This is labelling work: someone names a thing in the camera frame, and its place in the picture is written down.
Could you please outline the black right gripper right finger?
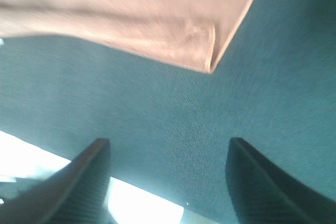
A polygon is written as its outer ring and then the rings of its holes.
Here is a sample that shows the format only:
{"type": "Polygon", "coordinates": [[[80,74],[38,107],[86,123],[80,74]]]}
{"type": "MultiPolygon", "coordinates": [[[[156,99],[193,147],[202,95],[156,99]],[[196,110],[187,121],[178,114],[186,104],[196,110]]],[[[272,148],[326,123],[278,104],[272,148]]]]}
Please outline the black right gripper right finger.
{"type": "Polygon", "coordinates": [[[246,140],[229,141],[226,185],[239,223],[335,223],[335,201],[296,180],[246,140]]]}

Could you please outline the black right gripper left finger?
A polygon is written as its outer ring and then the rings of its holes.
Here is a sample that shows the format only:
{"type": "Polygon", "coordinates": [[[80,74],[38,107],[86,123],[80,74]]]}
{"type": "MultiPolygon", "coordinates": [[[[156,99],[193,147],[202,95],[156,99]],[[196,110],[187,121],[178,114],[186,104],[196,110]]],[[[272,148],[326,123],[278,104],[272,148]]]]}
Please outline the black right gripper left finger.
{"type": "Polygon", "coordinates": [[[104,202],[111,143],[98,138],[43,182],[6,200],[1,223],[115,223],[104,202]]]}

